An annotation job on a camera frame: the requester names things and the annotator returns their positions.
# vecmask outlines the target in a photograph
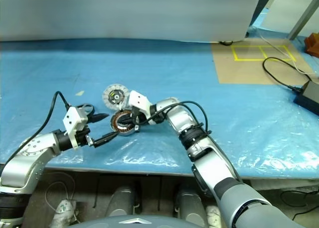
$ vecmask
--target cardboard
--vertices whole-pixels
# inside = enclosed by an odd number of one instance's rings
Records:
[[[289,40],[269,39],[269,42],[294,59],[300,70],[313,73],[311,67]],[[273,56],[293,64],[292,59],[281,54],[260,38],[248,38],[245,41],[233,43],[231,46],[212,44],[212,52],[218,80],[221,84],[276,84],[263,70],[264,59]],[[266,68],[277,79],[289,85],[303,85],[308,81],[306,76],[280,61],[268,60]]]

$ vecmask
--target table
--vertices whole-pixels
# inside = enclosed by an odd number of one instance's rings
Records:
[[[302,41],[293,42],[300,51]],[[210,44],[83,39],[3,42],[1,50],[2,163],[43,123],[55,91],[73,105],[91,103],[98,113],[112,114],[102,93],[108,85],[120,83],[153,103],[167,97],[200,103],[212,137],[243,177],[319,178],[318,116],[294,104],[291,91],[278,85],[219,84]],[[318,71],[318,61],[305,53],[303,57]],[[194,111],[203,121],[200,111]],[[58,101],[43,132],[63,129],[64,113]],[[90,129],[93,138],[110,132],[109,119]],[[191,162],[167,122],[142,127],[140,133],[119,136],[96,149],[68,150],[47,166],[191,175]]]

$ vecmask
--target copper coil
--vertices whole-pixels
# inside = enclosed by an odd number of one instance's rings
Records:
[[[124,116],[124,115],[128,115],[130,114],[131,111],[130,110],[123,110],[123,111],[118,111],[116,112],[112,118],[111,118],[111,127],[114,131],[119,132],[119,133],[128,133],[130,132],[133,128],[134,125],[133,124],[120,124],[118,123],[118,120],[120,117]]]

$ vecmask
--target white disc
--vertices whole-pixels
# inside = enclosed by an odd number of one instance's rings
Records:
[[[129,90],[120,84],[112,84],[106,88],[102,98],[106,105],[111,110],[121,110],[127,106]]]

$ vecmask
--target floor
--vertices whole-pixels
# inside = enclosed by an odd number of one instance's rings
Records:
[[[29,206],[25,212],[23,228],[48,227],[54,211],[45,203],[44,193],[46,188],[54,181],[63,181],[69,190],[72,190],[70,178],[56,171],[47,171],[43,179],[33,193]],[[76,181],[74,199],[77,201],[79,214],[78,220],[88,221],[102,218],[110,201],[112,193],[122,185],[138,183],[142,191],[142,215],[175,216],[173,209],[174,194],[181,183],[187,183],[196,188],[202,197],[204,206],[214,205],[215,201],[203,196],[198,189],[193,177],[180,176],[147,176],[147,175],[122,175],[122,174],[99,174],[92,172],[67,172]],[[282,191],[261,191],[273,205],[280,208],[288,217],[292,218],[297,212],[303,212],[319,204],[319,195],[308,196],[307,207],[291,208],[285,205],[279,195]],[[55,185],[47,193],[48,201],[53,207],[57,207],[62,199],[65,199],[63,186]],[[300,194],[287,194],[287,202],[291,204],[303,204],[303,196]],[[316,228],[319,223],[319,209],[311,213],[296,217],[296,222],[307,228]]]

